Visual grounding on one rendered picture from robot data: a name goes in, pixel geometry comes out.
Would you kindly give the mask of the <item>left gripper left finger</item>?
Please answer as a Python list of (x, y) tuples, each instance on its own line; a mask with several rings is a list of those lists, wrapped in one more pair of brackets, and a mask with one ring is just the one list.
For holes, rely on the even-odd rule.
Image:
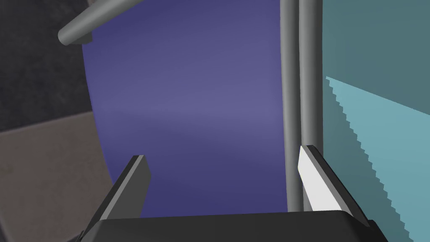
[(97, 221), (139, 218), (151, 180), (144, 155), (134, 155), (127, 163), (97, 211)]

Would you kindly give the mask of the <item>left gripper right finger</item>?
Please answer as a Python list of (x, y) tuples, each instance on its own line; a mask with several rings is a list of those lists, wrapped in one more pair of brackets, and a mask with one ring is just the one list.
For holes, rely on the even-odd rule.
[(369, 221), (322, 154), (313, 145), (302, 145), (298, 172), (313, 211), (341, 210), (365, 226)]

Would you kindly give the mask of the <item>purple door leaf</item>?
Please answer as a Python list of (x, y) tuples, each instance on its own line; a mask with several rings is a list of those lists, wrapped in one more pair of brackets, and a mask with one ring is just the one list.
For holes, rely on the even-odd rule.
[(144, 0), (92, 36), (110, 176), (151, 170), (142, 217), (287, 211), (279, 0)]

